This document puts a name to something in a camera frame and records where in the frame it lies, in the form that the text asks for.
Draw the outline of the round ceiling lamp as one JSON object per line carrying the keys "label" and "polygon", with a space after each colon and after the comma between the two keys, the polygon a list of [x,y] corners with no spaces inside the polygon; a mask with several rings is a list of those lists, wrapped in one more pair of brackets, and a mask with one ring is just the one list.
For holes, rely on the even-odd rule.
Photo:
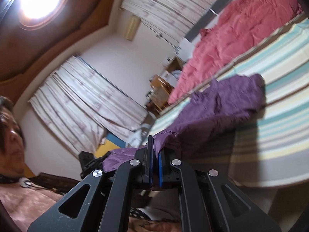
{"label": "round ceiling lamp", "polygon": [[21,28],[32,31],[45,27],[55,19],[68,0],[3,0],[1,21],[4,20],[15,2],[18,3],[17,15]]}

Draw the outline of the patterned curtain side window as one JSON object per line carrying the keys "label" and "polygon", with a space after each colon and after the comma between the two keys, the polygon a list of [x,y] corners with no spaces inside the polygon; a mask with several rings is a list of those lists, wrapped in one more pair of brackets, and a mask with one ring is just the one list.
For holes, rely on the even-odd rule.
{"label": "patterned curtain side window", "polygon": [[29,103],[75,157],[82,151],[95,153],[108,131],[127,141],[148,115],[143,106],[76,56],[49,75]]}

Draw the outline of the person in pink shirt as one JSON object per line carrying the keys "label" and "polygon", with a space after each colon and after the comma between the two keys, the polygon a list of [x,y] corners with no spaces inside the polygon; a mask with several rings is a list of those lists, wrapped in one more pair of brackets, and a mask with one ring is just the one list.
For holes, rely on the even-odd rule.
{"label": "person in pink shirt", "polygon": [[78,184],[75,179],[49,175],[50,184],[25,177],[25,141],[23,132],[13,115],[12,102],[1,97],[1,202],[10,218],[21,231],[47,211],[61,197]]}

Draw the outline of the pink red quilt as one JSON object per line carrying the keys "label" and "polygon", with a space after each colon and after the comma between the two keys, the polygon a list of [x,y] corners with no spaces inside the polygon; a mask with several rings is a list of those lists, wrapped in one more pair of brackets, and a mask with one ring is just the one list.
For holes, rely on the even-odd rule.
{"label": "pink red quilt", "polygon": [[302,11],[297,0],[232,1],[214,27],[201,29],[201,39],[184,65],[168,104],[174,104]]}

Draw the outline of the wooden rattan chair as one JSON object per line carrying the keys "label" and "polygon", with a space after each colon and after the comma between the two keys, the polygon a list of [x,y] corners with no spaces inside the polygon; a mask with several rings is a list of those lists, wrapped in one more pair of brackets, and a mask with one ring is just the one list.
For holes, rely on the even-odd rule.
{"label": "wooden rattan chair", "polygon": [[154,76],[150,86],[154,91],[150,100],[154,104],[156,112],[160,114],[168,107],[168,99],[174,87],[158,75]]}

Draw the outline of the purple down jacket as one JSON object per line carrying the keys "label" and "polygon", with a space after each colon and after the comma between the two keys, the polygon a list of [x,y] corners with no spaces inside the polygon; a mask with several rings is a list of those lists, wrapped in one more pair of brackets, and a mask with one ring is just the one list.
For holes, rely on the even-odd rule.
{"label": "purple down jacket", "polygon": [[260,74],[212,80],[203,92],[192,94],[171,125],[154,136],[155,154],[170,148],[198,170],[215,168],[227,174],[234,129],[262,109],[264,85]]}

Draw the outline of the white grey headboard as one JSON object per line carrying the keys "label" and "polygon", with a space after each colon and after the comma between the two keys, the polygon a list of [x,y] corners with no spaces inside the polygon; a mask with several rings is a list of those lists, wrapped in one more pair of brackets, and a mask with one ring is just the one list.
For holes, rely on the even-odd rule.
{"label": "white grey headboard", "polygon": [[233,0],[217,0],[197,23],[186,33],[177,47],[176,56],[182,61],[187,61],[192,57],[194,50],[194,40],[198,37],[202,28],[208,26],[212,21],[218,19],[219,13]]}

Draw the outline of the patterned curtain by bedhead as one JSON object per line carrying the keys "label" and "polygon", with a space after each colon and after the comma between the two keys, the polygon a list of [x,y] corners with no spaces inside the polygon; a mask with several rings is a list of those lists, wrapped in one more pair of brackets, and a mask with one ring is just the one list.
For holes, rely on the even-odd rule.
{"label": "patterned curtain by bedhead", "polygon": [[121,7],[179,42],[217,0],[123,0]]}

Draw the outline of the striped bed sheet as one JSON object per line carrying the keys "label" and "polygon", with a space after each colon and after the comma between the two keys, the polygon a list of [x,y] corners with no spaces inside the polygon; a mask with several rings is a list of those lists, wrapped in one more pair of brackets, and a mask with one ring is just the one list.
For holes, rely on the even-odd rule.
{"label": "striped bed sheet", "polygon": [[308,180],[308,18],[298,16],[216,78],[259,73],[266,105],[248,123],[214,138],[189,163],[237,185],[278,188]]}

